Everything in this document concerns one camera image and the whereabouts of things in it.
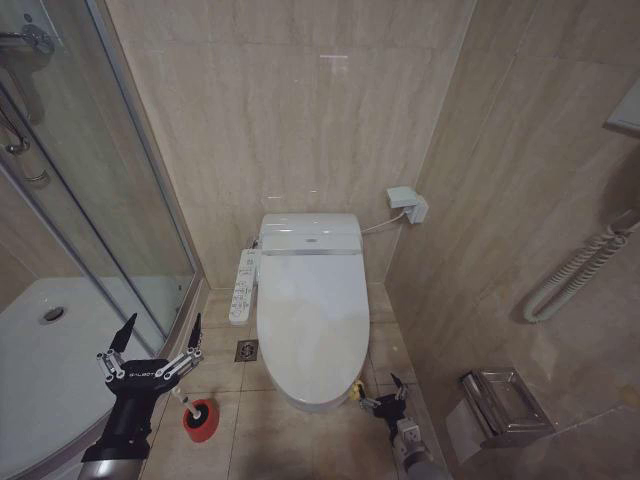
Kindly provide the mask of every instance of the yellow object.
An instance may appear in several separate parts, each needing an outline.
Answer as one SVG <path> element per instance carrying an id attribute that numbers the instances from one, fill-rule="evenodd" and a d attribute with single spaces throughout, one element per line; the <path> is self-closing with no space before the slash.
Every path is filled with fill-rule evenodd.
<path id="1" fill-rule="evenodd" d="M 362 381 L 360 380 L 356 380 L 356 382 L 351 387 L 351 390 L 349 390 L 349 398 L 351 400 L 360 400 L 360 388 L 358 388 L 360 386 L 364 388 L 364 383 L 362 383 Z"/>

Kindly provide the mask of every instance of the toilet lid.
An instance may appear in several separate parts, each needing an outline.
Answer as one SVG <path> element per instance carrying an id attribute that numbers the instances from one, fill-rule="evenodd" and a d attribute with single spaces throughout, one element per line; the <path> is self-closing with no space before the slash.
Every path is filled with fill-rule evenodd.
<path id="1" fill-rule="evenodd" d="M 263 255 L 257 325 L 279 388 L 309 404 L 340 397 L 360 373 L 369 341 L 362 254 Z"/>

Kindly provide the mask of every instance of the shower drain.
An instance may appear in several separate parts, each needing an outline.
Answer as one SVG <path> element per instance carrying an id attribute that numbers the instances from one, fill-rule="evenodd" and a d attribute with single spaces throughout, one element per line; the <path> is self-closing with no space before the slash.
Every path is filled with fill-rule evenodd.
<path id="1" fill-rule="evenodd" d="M 45 323 L 51 323 L 58 320 L 62 315 L 64 315 L 64 308 L 56 307 L 45 313 L 42 318 L 44 319 Z"/>
<path id="2" fill-rule="evenodd" d="M 258 358 L 257 340 L 240 340 L 236 348 L 236 362 L 255 362 Z"/>

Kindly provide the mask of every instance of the bidet seat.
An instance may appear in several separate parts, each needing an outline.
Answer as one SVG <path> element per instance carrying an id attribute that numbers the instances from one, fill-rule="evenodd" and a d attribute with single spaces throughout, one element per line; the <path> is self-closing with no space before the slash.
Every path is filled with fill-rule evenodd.
<path id="1" fill-rule="evenodd" d="M 369 342 L 357 219 L 266 215 L 260 242 L 257 329 L 267 371 L 296 407 L 337 406 L 358 378 Z"/>

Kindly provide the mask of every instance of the toilet paper holder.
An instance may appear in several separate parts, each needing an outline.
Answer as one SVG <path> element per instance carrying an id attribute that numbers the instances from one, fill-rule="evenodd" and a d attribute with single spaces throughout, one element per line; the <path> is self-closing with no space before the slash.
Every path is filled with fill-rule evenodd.
<path id="1" fill-rule="evenodd" d="M 515 369 L 472 370 L 460 382 L 484 434 L 482 448 L 524 447 L 555 431 Z"/>

